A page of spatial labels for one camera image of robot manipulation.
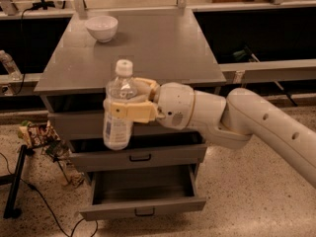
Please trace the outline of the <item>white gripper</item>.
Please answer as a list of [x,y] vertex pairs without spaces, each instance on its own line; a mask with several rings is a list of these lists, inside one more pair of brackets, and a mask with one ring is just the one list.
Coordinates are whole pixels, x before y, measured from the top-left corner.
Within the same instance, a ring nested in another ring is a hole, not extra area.
[[110,115],[140,123],[157,120],[161,125],[177,130],[184,129],[188,125],[195,102],[195,91],[190,86],[167,83],[160,87],[155,80],[141,77],[135,77],[134,83],[137,94],[144,95],[147,100],[154,99],[158,110],[150,101],[120,103],[105,99],[104,109]]

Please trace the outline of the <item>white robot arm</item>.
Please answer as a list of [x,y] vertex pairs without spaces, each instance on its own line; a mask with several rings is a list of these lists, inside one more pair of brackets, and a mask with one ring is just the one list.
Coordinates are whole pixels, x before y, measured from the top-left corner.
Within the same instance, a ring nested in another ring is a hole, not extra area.
[[130,88],[132,94],[116,81],[108,83],[106,117],[127,124],[155,120],[171,129],[195,130],[205,141],[231,149],[243,147],[256,135],[316,187],[316,132],[256,93],[236,88],[221,97],[144,78],[133,78]]

